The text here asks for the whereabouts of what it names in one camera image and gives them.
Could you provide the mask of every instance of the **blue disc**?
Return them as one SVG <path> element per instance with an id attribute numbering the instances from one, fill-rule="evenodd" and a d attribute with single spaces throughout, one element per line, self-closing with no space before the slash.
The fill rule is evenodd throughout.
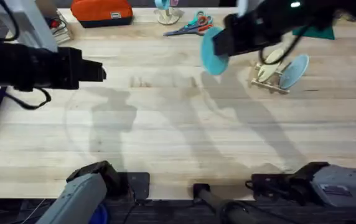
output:
<path id="1" fill-rule="evenodd" d="M 211 75 L 220 75 L 228 67 L 229 56 L 216 56 L 214 53 L 213 37 L 215 37 L 222 29 L 218 27 L 210 28 L 203 37 L 201 56 L 203 66 Z"/>
<path id="2" fill-rule="evenodd" d="M 170 8 L 170 0 L 154 0 L 158 9 L 167 10 Z"/>
<path id="3" fill-rule="evenodd" d="M 302 54 L 296 57 L 290 65 L 283 71 L 280 77 L 279 87 L 287 90 L 292 87 L 302 77 L 307 70 L 309 63 L 309 57 L 306 54 Z"/>

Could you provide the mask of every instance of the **wooden tabletop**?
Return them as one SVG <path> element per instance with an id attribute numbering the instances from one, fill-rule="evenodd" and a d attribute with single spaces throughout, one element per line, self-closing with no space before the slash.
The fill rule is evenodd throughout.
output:
<path id="1" fill-rule="evenodd" d="M 151 198 L 190 198 L 195 182 L 242 197 L 252 173 L 294 172 L 310 161 L 356 167 L 356 24 L 338 22 L 336 40 L 304 38 L 291 58 L 309 54 L 309 69 L 280 95 L 248 85 L 257 53 L 231 58 L 223 75 L 211 76 L 200 61 L 201 37 L 162 36 L 198 9 L 183 9 L 173 26 L 158 24 L 153 10 L 135 9 L 131 26 L 99 29 L 61 10 L 75 35 L 64 46 L 102 62 L 108 77 L 51 90 L 52 102 L 37 111 L 4 100 L 0 198 L 58 197 L 72 171 L 102 160 L 149 172 Z M 221 26 L 233 9 L 205 11 Z"/>

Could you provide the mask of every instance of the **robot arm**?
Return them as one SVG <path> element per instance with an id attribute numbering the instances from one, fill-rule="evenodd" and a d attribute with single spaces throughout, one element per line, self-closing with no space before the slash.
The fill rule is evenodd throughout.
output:
<path id="1" fill-rule="evenodd" d="M 280 43 L 282 35 L 297 27 L 304 26 L 302 33 L 305 33 L 310 26 L 320 30 L 331 26 L 337 10 L 356 17 L 356 1 L 265 0 L 243 17 L 230 14 L 224 19 L 225 29 L 213 38 L 215 54 L 234 56 L 257 50 L 262 53 L 265 47 Z M 274 63 L 282 61 L 300 38 L 301 35 Z"/>

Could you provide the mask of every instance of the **orange bag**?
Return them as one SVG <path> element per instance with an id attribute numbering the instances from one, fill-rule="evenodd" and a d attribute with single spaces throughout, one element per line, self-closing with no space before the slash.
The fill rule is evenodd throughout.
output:
<path id="1" fill-rule="evenodd" d="M 70 10 L 84 28 L 129 25 L 133 20 L 126 0 L 73 0 Z"/>

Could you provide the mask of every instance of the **cable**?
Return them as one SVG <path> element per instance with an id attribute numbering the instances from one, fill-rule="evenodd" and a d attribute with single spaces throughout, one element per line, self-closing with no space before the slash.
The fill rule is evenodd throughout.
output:
<path id="1" fill-rule="evenodd" d="M 26 221 L 31 220 L 31 219 L 34 219 L 34 218 L 40 218 L 41 216 L 42 216 L 42 215 L 36 215 L 36 216 L 34 216 L 34 217 L 28 218 Z M 23 220 L 14 221 L 14 222 L 7 223 L 7 224 L 23 224 L 22 221 L 23 221 Z"/>
<path id="2" fill-rule="evenodd" d="M 36 208 L 33 210 L 33 212 L 30 213 L 30 215 L 21 223 L 24 224 L 26 221 L 28 221 L 28 219 L 30 219 L 30 217 L 34 214 L 35 211 L 37 211 L 37 209 L 40 207 L 40 205 L 45 201 L 45 198 L 42 199 L 42 201 L 36 206 Z"/>
<path id="3" fill-rule="evenodd" d="M 133 210 L 139 205 L 139 203 L 135 202 L 135 204 L 133 206 L 131 206 L 131 208 L 128 210 L 128 213 L 126 214 L 123 224 L 126 224 L 130 214 L 133 212 Z"/>
<path id="4" fill-rule="evenodd" d="M 59 32 L 59 31 L 61 31 L 61 30 L 64 30 L 64 28 L 66 28 L 66 27 L 67 27 L 66 22 L 65 22 L 65 21 L 63 21 L 63 20 L 61 20 L 60 18 L 54 18 L 54 20 L 58 20 L 58 21 L 62 22 L 62 23 L 64 24 L 64 26 L 63 26 L 63 27 L 61 27 L 61 28 L 58 28 L 57 30 L 55 30 L 52 34 L 56 34 L 57 32 Z"/>
<path id="5" fill-rule="evenodd" d="M 275 213 L 273 213 L 273 212 L 270 212 L 270 211 L 267 211 L 267 210 L 265 210 L 265 209 L 262 209 L 262 208 L 260 208 L 260 207 L 258 207 L 258 206 L 256 206 L 256 205 L 251 204 L 251 203 L 248 203 L 248 202 L 245 202 L 245 201 L 239 202 L 239 201 L 234 201 L 234 200 L 227 202 L 224 206 L 221 207 L 221 210 L 219 211 L 219 214 L 222 214 L 221 217 L 220 217 L 220 218 L 222 219 L 222 221 L 223 221 L 224 215 L 226 215 L 227 208 L 228 208 L 228 206 L 229 206 L 230 204 L 240 206 L 241 208 L 245 209 L 246 211 L 247 211 L 246 206 L 249 206 L 249 207 L 252 207 L 252 208 L 254 208 L 254 209 L 256 209 L 256 210 L 258 210 L 258 211 L 260 211 L 260 212 L 263 212 L 263 213 L 265 213 L 265 214 L 268 214 L 269 216 L 278 218 L 278 219 L 280 219 L 280 220 L 284 220 L 284 221 L 286 221 L 286 222 L 288 222 L 288 223 L 292 223 L 292 224 L 302 224 L 302 223 L 299 223 L 299 222 L 297 222 L 297 221 L 294 221 L 294 220 L 292 220 L 292 219 L 290 219 L 290 218 L 287 218 L 287 217 L 284 217 L 284 216 L 282 216 L 282 215 L 278 215 L 278 214 L 275 214 Z"/>
<path id="6" fill-rule="evenodd" d="M 4 96 L 10 98 L 11 100 L 13 100 L 15 103 L 17 103 L 19 106 L 21 106 L 23 109 L 26 109 L 26 110 L 36 110 L 42 106 L 44 106 L 45 104 L 47 104 L 48 102 L 51 102 L 52 98 L 51 96 L 49 95 L 49 93 L 43 89 L 43 88 L 36 88 L 34 87 L 36 90 L 39 90 L 41 91 L 44 95 L 45 95 L 45 101 L 43 101 L 42 103 L 40 103 L 39 105 L 29 105 L 27 103 L 25 103 L 24 101 L 16 98 L 15 96 L 12 96 L 11 94 L 9 93 L 2 93 Z"/>
<path id="7" fill-rule="evenodd" d="M 133 212 L 133 210 L 137 207 L 137 206 L 146 206 L 146 204 L 150 203 L 150 202 L 153 202 L 153 200 L 149 200 L 149 201 L 145 201 L 145 202 L 135 202 L 135 204 L 133 206 L 131 206 L 131 208 L 128 210 L 128 213 L 126 214 L 125 218 L 124 218 L 124 221 L 122 222 L 122 224 L 126 224 L 130 214 Z M 193 208 L 195 207 L 196 204 L 193 203 L 192 205 L 189 205 L 189 206 L 180 206 L 180 207 L 172 207 L 172 206 L 168 206 L 167 208 L 183 208 L 183 209 L 188 209 L 188 208 Z"/>
<path id="8" fill-rule="evenodd" d="M 11 18 L 11 21 L 14 24 L 14 29 L 15 29 L 15 34 L 12 37 L 10 37 L 10 38 L 0 38 L 0 41 L 13 41 L 13 40 L 16 40 L 21 34 L 21 32 L 19 30 L 19 25 L 17 24 L 17 21 L 16 21 L 15 17 L 13 16 L 11 10 L 8 8 L 8 6 L 6 5 L 4 0 L 0 0 L 0 5 L 4 8 L 4 10 L 8 14 L 9 18 Z"/>
<path id="9" fill-rule="evenodd" d="M 283 55 L 280 58 L 276 59 L 274 62 L 266 62 L 266 59 L 264 58 L 264 49 L 261 49 L 258 52 L 258 57 L 260 58 L 260 62 L 263 65 L 274 65 L 274 64 L 282 62 L 294 50 L 294 48 L 297 46 L 298 42 L 301 40 L 301 38 L 304 36 L 304 34 L 307 32 L 307 30 L 312 25 L 313 25 L 313 22 L 310 22 L 308 25 L 303 27 L 300 30 L 300 32 L 298 33 L 298 35 L 295 38 L 295 40 L 291 42 L 291 45 L 289 46 L 289 48 L 287 48 L 287 50 L 284 51 Z"/>

